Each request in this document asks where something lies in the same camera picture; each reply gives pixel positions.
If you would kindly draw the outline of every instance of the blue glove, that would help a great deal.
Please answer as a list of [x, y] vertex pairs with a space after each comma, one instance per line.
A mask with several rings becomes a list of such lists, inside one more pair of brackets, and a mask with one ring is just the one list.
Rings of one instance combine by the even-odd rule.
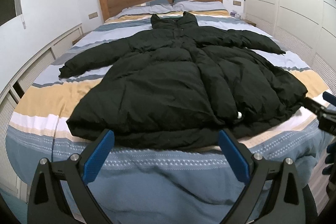
[[335, 154], [336, 154], [336, 141], [333, 141], [333, 143], [329, 144], [327, 146], [327, 153], [329, 154], [328, 156], [326, 156], [325, 158], [325, 163], [326, 164], [330, 164], [328, 165], [326, 168], [324, 168], [322, 170], [322, 175], [330, 175], [331, 174], [331, 170], [334, 166], [334, 161], [335, 161]]

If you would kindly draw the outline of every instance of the striped bedspread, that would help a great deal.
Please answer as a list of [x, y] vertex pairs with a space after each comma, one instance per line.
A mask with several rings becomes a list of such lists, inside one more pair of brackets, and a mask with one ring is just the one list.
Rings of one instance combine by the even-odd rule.
[[[159, 16], [176, 17], [182, 13]], [[200, 26], [250, 30], [271, 37], [230, 17], [226, 10], [191, 13]], [[85, 148], [88, 141], [72, 136], [66, 120], [79, 100], [100, 83], [110, 66], [69, 79], [59, 79], [58, 69], [88, 48], [151, 29], [150, 17], [148, 14], [124, 15], [107, 20], [48, 66], [29, 87], [11, 117], [6, 137], [8, 157], [24, 182], [31, 183], [40, 158], [64, 160]], [[288, 70], [306, 85], [309, 97], [328, 106], [322, 93], [330, 90], [320, 76], [296, 54], [282, 45], [280, 47], [286, 54], [255, 52], [273, 65]], [[282, 160], [290, 156], [305, 185], [330, 140], [329, 134], [318, 129], [316, 116], [302, 107], [279, 126], [239, 141], [268, 159]], [[179, 206], [184, 206], [189, 223], [215, 223], [215, 220], [218, 223], [242, 189], [217, 146], [190, 152], [116, 147], [107, 157], [96, 181], [90, 185], [112, 221], [121, 223], [186, 223], [176, 214]], [[162, 189], [165, 189], [164, 193], [158, 194]]]

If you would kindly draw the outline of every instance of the black puffer jacket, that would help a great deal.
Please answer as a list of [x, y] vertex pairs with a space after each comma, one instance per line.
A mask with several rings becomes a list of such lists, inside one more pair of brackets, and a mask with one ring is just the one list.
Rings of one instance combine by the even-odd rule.
[[109, 128], [123, 146], [189, 149], [216, 145], [221, 128], [254, 136], [301, 106], [306, 87], [250, 50], [284, 53], [268, 37], [199, 27], [186, 12], [153, 15], [152, 27], [88, 49], [60, 69], [70, 77], [113, 64], [75, 107], [72, 135], [94, 140]]

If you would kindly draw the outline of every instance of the bed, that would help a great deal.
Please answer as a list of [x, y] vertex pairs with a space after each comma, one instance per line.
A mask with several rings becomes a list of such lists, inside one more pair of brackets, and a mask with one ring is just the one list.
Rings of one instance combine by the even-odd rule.
[[[322, 98], [324, 91], [331, 92], [327, 85], [296, 54], [262, 30], [230, 17], [224, 7], [207, 6], [222, 0], [184, 0], [171, 8], [162, 5], [155, 8], [154, 5], [140, 9], [138, 4], [146, 1], [150, 0], [100, 0], [105, 23], [48, 66], [21, 99], [8, 126], [6, 149], [15, 172], [28, 185], [42, 157], [51, 161], [65, 160], [71, 154], [83, 151], [88, 144], [87, 140], [71, 135], [66, 120], [79, 100], [110, 68], [59, 79], [59, 69], [64, 62], [87, 48], [151, 29], [152, 13], [165, 18], [182, 16], [183, 10], [188, 10], [196, 16], [200, 26], [250, 30], [270, 37], [286, 54], [255, 52], [297, 77], [306, 85], [309, 97], [334, 108]], [[192, 9], [204, 5], [210, 8]], [[270, 160], [292, 158], [304, 187], [331, 139], [331, 135], [318, 129], [316, 117], [300, 108], [286, 122], [239, 141], [252, 153], [261, 153]], [[193, 151], [115, 147], [89, 187], [114, 223], [215, 224], [234, 204], [243, 184], [236, 180], [217, 146]], [[269, 187], [270, 184], [265, 185], [251, 219], [261, 211]], [[80, 215], [66, 183], [63, 188], [74, 215]]]

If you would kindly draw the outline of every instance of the wall outlet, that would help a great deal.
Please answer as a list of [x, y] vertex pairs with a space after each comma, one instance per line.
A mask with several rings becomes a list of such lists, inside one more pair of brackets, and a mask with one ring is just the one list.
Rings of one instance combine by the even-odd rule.
[[95, 12], [95, 13], [92, 13], [92, 14], [89, 14], [89, 19], [92, 19], [92, 18], [95, 18], [98, 16], [98, 13]]
[[233, 1], [233, 5], [241, 6], [241, 5], [242, 5], [242, 2], [241, 2], [241, 1], [234, 0], [234, 1]]

